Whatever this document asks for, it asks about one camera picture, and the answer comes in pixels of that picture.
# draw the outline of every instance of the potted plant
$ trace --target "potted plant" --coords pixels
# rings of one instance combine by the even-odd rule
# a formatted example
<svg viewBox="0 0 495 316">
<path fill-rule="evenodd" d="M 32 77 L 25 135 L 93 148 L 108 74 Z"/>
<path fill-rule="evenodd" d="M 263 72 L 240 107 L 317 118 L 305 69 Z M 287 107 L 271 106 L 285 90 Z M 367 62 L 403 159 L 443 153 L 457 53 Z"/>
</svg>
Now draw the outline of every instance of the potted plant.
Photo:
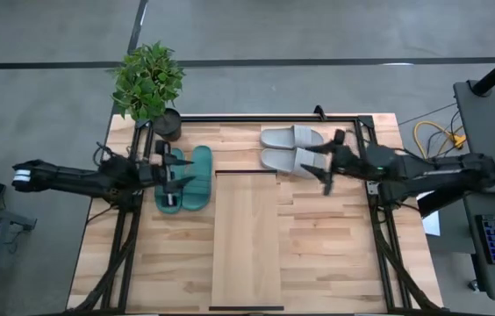
<svg viewBox="0 0 495 316">
<path fill-rule="evenodd" d="M 176 107 L 174 100 L 185 75 L 171 59 L 172 52 L 160 42 L 135 49 L 125 56 L 124 65 L 114 70 L 117 90 L 112 94 L 123 118 L 128 112 L 134 120 L 151 120 L 154 131 L 168 141 L 181 136 L 181 116 L 166 104 Z"/>
</svg>

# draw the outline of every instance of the gray floor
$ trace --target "gray floor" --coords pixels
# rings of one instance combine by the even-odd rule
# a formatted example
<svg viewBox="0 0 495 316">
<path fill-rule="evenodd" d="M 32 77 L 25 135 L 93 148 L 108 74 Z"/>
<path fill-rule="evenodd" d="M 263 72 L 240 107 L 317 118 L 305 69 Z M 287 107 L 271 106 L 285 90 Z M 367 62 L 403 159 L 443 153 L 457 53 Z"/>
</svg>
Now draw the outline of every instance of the gray floor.
<svg viewBox="0 0 495 316">
<path fill-rule="evenodd" d="M 0 0 L 0 62 L 117 61 L 128 45 L 138 0 Z M 495 56 L 495 1 L 151 0 L 139 42 L 162 40 L 184 60 L 417 58 Z M 492 64 L 188 68 L 182 113 L 395 112 L 404 122 L 454 102 L 452 84 L 479 78 Z M 11 165 L 41 158 L 92 168 L 103 141 L 113 82 L 102 69 L 0 70 L 0 182 Z M 422 119 L 443 126 L 451 106 Z M 433 130 L 420 129 L 427 141 Z M 433 144 L 438 150 L 442 139 Z M 90 200 L 8 188 L 8 208 L 39 219 L 18 251 L 0 264 L 0 315 L 63 310 Z M 495 314 L 495 302 L 470 293 L 470 258 L 433 252 L 446 307 Z"/>
</svg>

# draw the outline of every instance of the green leaves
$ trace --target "green leaves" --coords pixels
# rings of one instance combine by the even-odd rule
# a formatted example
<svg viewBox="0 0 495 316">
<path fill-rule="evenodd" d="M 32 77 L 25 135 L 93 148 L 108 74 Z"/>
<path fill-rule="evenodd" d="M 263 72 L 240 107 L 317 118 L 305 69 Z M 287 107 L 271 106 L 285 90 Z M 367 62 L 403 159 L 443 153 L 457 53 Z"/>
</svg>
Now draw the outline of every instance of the green leaves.
<svg viewBox="0 0 495 316">
<path fill-rule="evenodd" d="M 171 60 L 173 51 L 158 41 L 125 56 L 125 64 L 113 71 L 117 81 L 111 98 L 123 117 L 155 119 L 163 115 L 166 103 L 179 97 L 183 69 Z"/>
</svg>

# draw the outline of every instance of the wooden table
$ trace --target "wooden table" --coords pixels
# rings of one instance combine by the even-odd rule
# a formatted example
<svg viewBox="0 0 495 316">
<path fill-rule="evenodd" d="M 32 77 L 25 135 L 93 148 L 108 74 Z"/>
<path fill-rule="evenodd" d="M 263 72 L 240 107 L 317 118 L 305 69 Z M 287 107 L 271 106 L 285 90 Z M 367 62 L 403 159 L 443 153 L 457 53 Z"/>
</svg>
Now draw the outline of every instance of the wooden table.
<svg viewBox="0 0 495 316">
<path fill-rule="evenodd" d="M 402 147 L 396 116 L 370 115 L 378 143 Z M 320 132 L 325 140 L 333 138 L 336 128 L 353 128 L 349 123 L 302 124 Z M 130 118 L 113 117 L 107 146 L 126 155 L 133 125 Z M 210 147 L 213 170 L 261 169 L 261 130 L 290 125 L 184 123 L 181 139 L 172 146 L 181 148 L 186 158 L 197 145 Z M 346 143 L 356 152 L 353 134 L 347 134 Z M 385 312 L 363 181 L 337 176 L 329 197 L 322 196 L 322 185 L 313 179 L 279 174 L 276 186 L 284 312 Z M 215 187 L 211 202 L 203 210 L 181 210 L 176 215 L 159 212 L 153 190 L 145 192 L 126 312 L 208 312 Z M 102 200 L 94 200 L 90 216 L 107 206 Z M 68 307 L 82 302 L 105 272 L 116 218 L 116 211 L 107 212 L 87 226 Z M 394 219 L 405 267 L 429 298 L 442 305 L 420 215 L 403 207 L 394 212 Z M 113 302 L 117 301 L 118 282 L 116 278 Z M 393 269 L 391 283 L 398 303 L 401 298 Z"/>
</svg>

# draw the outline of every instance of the white paper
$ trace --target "white paper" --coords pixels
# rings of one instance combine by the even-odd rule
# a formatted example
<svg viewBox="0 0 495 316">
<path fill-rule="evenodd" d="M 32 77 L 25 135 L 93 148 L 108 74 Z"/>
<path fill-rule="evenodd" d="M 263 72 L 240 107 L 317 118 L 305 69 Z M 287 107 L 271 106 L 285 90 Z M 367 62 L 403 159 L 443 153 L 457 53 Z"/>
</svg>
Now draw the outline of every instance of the white paper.
<svg viewBox="0 0 495 316">
<path fill-rule="evenodd" d="M 431 194 L 430 192 L 421 193 L 417 196 L 417 199 L 420 200 L 424 196 Z M 441 225 L 439 224 L 439 211 L 432 212 L 429 216 L 423 219 L 423 229 L 425 233 L 428 233 L 433 236 L 441 236 Z"/>
</svg>

